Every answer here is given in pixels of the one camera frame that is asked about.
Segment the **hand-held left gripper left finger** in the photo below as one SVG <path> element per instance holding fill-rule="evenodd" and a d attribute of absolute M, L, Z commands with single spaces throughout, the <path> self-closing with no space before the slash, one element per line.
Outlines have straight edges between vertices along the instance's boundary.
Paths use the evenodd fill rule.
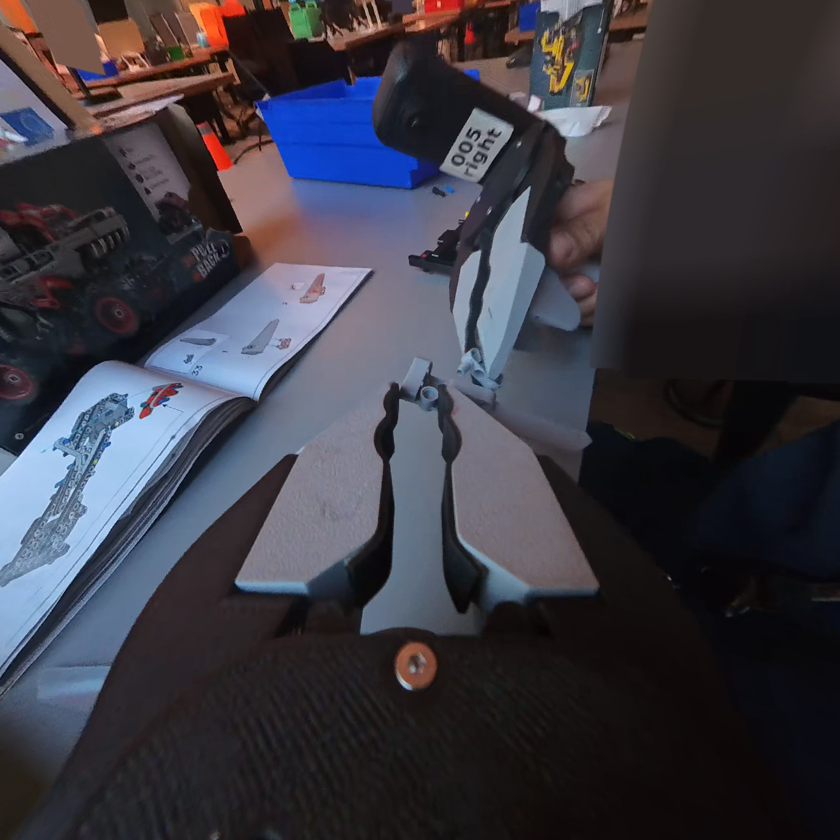
<path fill-rule="evenodd" d="M 241 592 L 362 608 L 392 569 L 399 386 L 367 396 L 298 454 L 235 578 Z"/>

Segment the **blue plastic bin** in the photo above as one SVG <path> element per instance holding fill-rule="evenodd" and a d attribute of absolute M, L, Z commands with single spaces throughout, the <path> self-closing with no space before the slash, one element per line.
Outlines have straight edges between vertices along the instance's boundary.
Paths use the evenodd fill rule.
<path fill-rule="evenodd" d="M 334 80 L 257 103 L 291 178 L 412 190 L 438 168 L 392 150 L 373 130 L 380 77 Z"/>

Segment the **person's right hand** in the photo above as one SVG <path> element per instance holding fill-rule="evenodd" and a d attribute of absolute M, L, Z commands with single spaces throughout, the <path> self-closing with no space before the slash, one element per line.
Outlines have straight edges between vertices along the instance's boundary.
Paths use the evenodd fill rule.
<path fill-rule="evenodd" d="M 593 325 L 599 287 L 583 268 L 601 261 L 613 185 L 613 180 L 573 184 L 553 216 L 547 265 L 577 304 L 585 329 Z"/>

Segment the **lego instruction booklet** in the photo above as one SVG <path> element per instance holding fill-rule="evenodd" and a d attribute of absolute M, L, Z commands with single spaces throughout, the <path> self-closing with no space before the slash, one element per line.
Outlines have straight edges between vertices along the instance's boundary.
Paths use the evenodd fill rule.
<path fill-rule="evenodd" d="M 142 366 L 79 380 L 2 474 L 2 695 L 373 273 L 274 264 Z"/>

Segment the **dark lego truck box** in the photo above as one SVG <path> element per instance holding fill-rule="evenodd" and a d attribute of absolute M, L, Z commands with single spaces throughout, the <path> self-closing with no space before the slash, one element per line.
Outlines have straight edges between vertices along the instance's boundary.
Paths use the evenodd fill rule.
<path fill-rule="evenodd" d="M 79 379 L 136 362 L 253 257 L 204 137 L 170 104 L 1 168 L 1 446 Z"/>

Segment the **orange traffic cone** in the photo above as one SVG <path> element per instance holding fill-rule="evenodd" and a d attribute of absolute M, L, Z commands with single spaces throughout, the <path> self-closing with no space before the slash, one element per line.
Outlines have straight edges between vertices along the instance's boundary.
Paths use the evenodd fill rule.
<path fill-rule="evenodd" d="M 234 163 L 229 154 L 226 152 L 221 140 L 217 136 L 214 128 L 209 122 L 200 122 L 196 126 L 200 133 L 208 153 L 211 155 L 213 162 L 219 172 L 226 172 L 230 170 Z"/>

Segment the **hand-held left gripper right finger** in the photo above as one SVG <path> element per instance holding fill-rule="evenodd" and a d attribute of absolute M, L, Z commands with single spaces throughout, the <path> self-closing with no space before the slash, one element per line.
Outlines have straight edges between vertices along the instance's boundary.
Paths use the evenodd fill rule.
<path fill-rule="evenodd" d="M 456 389 L 438 389 L 444 580 L 459 613 L 593 597 L 600 583 L 532 449 Z"/>

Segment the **white plastic bag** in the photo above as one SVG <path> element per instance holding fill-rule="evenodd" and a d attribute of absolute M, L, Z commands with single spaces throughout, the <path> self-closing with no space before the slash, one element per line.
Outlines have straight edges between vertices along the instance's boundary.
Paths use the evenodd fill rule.
<path fill-rule="evenodd" d="M 543 100 L 529 95 L 528 111 L 551 124 L 565 139 L 585 137 L 599 129 L 610 117 L 611 106 L 543 108 Z"/>

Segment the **grey lego connector with pins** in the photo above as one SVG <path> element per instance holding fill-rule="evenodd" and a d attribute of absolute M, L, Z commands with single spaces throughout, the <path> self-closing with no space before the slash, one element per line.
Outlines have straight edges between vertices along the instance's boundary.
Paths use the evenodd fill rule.
<path fill-rule="evenodd" d="M 497 407 L 501 383 L 490 377 L 482 354 L 476 348 L 463 355 L 451 386 L 488 412 Z"/>

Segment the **light grey lego block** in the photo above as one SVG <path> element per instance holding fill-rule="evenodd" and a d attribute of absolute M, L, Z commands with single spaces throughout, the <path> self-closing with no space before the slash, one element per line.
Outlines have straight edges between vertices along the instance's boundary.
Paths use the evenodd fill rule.
<path fill-rule="evenodd" d="M 454 408 L 452 392 L 447 383 L 433 375 L 433 362 L 416 356 L 399 386 L 398 396 L 405 403 L 413 404 L 430 413 L 449 415 Z"/>

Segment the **lego box with yellow print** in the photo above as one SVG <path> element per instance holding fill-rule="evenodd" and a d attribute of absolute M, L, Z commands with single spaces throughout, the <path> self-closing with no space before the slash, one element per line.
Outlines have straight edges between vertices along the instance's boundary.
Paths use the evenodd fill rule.
<path fill-rule="evenodd" d="M 530 87 L 542 111 L 595 99 L 614 1 L 544 1 L 535 19 Z"/>

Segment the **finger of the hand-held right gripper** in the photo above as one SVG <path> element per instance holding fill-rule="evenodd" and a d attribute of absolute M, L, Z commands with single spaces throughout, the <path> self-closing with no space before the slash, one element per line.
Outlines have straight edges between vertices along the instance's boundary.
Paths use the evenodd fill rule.
<path fill-rule="evenodd" d="M 477 249 L 458 270 L 453 318 L 460 355 L 480 348 L 478 320 L 484 307 L 484 294 L 490 277 L 490 250 Z"/>
<path fill-rule="evenodd" d="M 502 375 L 545 267 L 543 253 L 522 238 L 531 192 L 529 186 L 509 206 L 491 240 L 476 321 L 478 350 L 490 380 Z"/>

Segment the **wooden workbench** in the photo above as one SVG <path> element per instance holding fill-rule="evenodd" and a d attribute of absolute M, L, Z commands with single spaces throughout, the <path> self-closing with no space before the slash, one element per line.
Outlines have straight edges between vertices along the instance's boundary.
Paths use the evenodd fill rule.
<path fill-rule="evenodd" d="M 90 114 L 106 114 L 175 95 L 194 98 L 237 81 L 227 51 L 198 49 L 191 58 L 86 81 L 88 92 L 77 94 L 77 99 Z"/>

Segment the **person's leg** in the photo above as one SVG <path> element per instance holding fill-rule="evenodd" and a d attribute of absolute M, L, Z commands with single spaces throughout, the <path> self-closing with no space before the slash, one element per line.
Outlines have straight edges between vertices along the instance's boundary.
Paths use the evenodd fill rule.
<path fill-rule="evenodd" d="M 741 462 L 699 505 L 687 541 L 838 581 L 839 422 Z"/>

